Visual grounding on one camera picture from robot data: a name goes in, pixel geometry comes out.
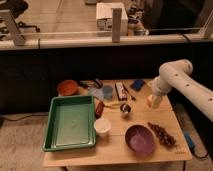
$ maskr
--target table leg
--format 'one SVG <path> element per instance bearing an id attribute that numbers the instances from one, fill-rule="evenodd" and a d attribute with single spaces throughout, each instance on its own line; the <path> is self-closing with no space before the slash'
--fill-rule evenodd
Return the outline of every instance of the table leg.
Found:
<path id="1" fill-rule="evenodd" d="M 66 166 L 60 167 L 60 170 L 61 170 L 61 171 L 68 171 L 68 169 L 67 169 Z"/>

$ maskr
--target red bowl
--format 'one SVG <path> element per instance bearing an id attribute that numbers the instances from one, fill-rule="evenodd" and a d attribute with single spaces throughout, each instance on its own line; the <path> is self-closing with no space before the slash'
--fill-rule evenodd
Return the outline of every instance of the red bowl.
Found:
<path id="1" fill-rule="evenodd" d="M 127 146 L 138 155 L 147 156 L 155 149 L 151 131 L 142 125 L 133 125 L 126 131 Z"/>
<path id="2" fill-rule="evenodd" d="M 78 92 L 78 83 L 74 80 L 65 80 L 57 86 L 58 94 L 61 96 L 71 96 Z"/>

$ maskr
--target green tray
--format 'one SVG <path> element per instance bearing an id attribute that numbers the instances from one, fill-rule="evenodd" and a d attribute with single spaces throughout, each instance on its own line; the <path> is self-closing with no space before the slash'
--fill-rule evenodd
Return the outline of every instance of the green tray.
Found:
<path id="1" fill-rule="evenodd" d="M 43 150 L 61 151 L 94 146 L 94 114 L 92 96 L 53 98 Z"/>

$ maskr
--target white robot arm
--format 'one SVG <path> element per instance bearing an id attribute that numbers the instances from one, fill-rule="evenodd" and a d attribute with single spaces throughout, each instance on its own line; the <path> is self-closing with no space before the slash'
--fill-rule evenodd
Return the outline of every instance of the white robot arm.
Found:
<path id="1" fill-rule="evenodd" d="M 213 122 L 213 91 L 191 79 L 189 75 L 192 71 L 192 63 L 188 60 L 167 62 L 161 65 L 159 76 L 152 83 L 153 94 L 148 98 L 149 106 L 157 108 L 162 96 L 174 87 Z"/>

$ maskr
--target wooden table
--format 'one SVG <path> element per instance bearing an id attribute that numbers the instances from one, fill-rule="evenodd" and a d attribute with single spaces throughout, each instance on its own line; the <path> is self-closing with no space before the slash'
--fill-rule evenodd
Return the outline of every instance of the wooden table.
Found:
<path id="1" fill-rule="evenodd" d="M 133 80 L 122 80 L 129 88 Z M 112 85 L 116 81 L 104 81 L 104 84 Z M 76 149 L 61 152 L 46 152 L 43 160 L 44 167 L 64 167 L 64 166 L 83 166 L 83 165 L 104 165 L 122 163 L 148 163 L 189 160 L 192 158 L 187 143 L 182 134 L 175 113 L 168 100 L 163 97 L 163 101 L 158 109 L 151 109 L 147 106 L 147 97 L 151 94 L 151 88 L 145 84 L 139 92 L 129 88 L 137 101 L 128 98 L 127 103 L 132 107 L 129 119 L 123 119 L 120 114 L 119 106 L 116 109 L 104 108 L 103 117 L 111 121 L 112 129 L 106 139 L 97 137 L 96 145 L 92 148 Z M 113 93 L 113 100 L 117 100 L 116 91 Z M 147 122 L 159 124 L 166 128 L 167 132 L 176 139 L 176 147 L 167 149 L 162 146 L 154 135 L 156 149 L 148 157 L 136 156 L 125 143 L 126 130 L 134 125 L 141 124 L 148 127 Z"/>

